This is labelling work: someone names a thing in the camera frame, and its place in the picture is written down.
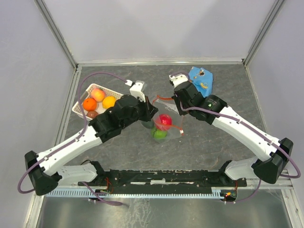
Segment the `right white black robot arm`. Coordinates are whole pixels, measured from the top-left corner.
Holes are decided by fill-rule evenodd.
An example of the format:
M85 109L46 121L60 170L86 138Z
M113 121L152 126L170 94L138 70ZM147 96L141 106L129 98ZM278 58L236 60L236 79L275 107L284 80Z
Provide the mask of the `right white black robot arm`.
M294 145L290 139L278 139L263 132L219 97L203 97L188 80L178 80L172 85L172 98L181 115L190 114L225 131L254 153L254 157L249 159L226 162L224 170L218 173L218 181L222 185L228 186L235 180L253 176L269 184L276 183L289 161L288 156Z

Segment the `dark green avocado toy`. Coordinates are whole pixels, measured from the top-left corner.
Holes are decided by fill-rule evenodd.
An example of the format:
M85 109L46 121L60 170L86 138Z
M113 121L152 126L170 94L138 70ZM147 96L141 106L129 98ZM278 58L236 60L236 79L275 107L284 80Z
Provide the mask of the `dark green avocado toy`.
M141 124L143 127L147 128L147 129L152 129L154 127L154 121L141 121Z

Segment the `red apple toy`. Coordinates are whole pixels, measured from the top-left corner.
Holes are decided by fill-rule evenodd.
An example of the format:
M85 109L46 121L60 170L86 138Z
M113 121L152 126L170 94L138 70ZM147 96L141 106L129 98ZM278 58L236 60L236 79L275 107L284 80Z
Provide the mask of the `red apple toy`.
M172 118L167 114L161 114L157 117L155 124L157 129L167 131L171 128Z

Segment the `clear zip bag orange zipper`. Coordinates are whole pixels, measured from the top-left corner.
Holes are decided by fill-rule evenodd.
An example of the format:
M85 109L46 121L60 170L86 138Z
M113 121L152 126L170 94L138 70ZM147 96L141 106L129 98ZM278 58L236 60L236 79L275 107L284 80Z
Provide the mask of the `clear zip bag orange zipper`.
M158 143L166 143L169 140L183 136L183 116L171 97L157 95L152 105L158 108L158 112L149 122L141 121L141 124L149 132L149 135Z

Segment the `peach toy fruit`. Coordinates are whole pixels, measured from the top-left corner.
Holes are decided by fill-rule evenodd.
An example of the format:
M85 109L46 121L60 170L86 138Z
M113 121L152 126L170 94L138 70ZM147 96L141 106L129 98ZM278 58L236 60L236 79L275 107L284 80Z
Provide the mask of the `peach toy fruit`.
M102 102L106 97L106 93L102 89L94 88L91 92L91 97L97 102Z

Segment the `yellow lemon toy fruit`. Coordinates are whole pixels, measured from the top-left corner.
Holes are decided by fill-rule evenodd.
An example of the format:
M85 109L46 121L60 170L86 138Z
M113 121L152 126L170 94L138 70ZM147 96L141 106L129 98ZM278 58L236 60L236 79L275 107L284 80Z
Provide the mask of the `yellow lemon toy fruit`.
M107 96L102 101L102 106L104 109L108 109L110 107L113 107L116 102L116 98L113 96Z

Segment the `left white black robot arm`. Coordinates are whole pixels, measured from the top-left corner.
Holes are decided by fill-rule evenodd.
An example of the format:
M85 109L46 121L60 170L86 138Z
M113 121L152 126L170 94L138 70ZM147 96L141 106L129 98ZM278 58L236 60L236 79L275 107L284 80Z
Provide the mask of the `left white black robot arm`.
M113 107L86 122L84 128L44 152L29 151L25 154L25 175L29 177L33 192L38 196L46 195L63 182L92 182L101 185L105 173L100 165L87 166L64 165L83 152L121 134L129 125L137 122L149 122L158 112L146 97L140 101L132 95L123 95Z

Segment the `green watermelon toy ball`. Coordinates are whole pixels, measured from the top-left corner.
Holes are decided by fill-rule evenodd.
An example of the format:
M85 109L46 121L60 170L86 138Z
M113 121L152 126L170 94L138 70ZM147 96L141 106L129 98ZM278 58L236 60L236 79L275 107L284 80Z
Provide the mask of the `green watermelon toy ball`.
M163 130L160 130L160 129L157 129L157 128L152 128L151 129L151 135L154 139L156 140L163 140L166 138L167 136L167 131L163 131Z

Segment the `brown kiwi toy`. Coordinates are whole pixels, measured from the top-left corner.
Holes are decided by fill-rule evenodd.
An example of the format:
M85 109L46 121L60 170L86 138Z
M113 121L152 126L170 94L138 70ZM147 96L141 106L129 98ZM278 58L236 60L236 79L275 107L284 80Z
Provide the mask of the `brown kiwi toy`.
M94 119L96 116L98 116L98 112L97 111L89 111L86 114L87 117Z

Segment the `blue patterned cloth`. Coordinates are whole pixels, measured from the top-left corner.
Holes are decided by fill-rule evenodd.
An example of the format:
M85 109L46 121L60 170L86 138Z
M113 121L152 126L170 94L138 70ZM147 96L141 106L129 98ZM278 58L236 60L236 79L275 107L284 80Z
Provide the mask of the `blue patterned cloth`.
M213 74L198 67L192 67L189 72L190 81L195 85L196 89L201 92L203 97L207 97L212 93Z

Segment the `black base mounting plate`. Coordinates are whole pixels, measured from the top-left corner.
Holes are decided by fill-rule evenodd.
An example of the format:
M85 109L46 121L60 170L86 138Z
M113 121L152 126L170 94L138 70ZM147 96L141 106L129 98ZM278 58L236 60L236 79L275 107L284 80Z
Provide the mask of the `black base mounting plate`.
M213 187L246 187L247 181L233 180L223 171L109 170L87 184L109 193L211 193Z

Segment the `white perforated plastic basket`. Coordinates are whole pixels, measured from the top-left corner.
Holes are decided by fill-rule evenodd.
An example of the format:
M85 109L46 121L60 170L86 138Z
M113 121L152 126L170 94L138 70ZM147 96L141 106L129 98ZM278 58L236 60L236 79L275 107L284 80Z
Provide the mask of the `white perforated plastic basket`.
M83 118L81 109L84 110L86 119L92 120L98 114L113 107L116 100L122 97L121 93L107 89L97 84L91 84L80 96L80 102L76 102L72 111Z

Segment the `orange toy fruit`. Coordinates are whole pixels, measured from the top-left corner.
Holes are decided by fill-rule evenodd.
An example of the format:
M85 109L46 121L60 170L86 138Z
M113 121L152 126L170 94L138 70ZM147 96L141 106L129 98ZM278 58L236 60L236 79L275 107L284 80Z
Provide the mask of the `orange toy fruit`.
M93 98L86 98L82 103L82 107L88 112L95 111L97 108L97 101Z

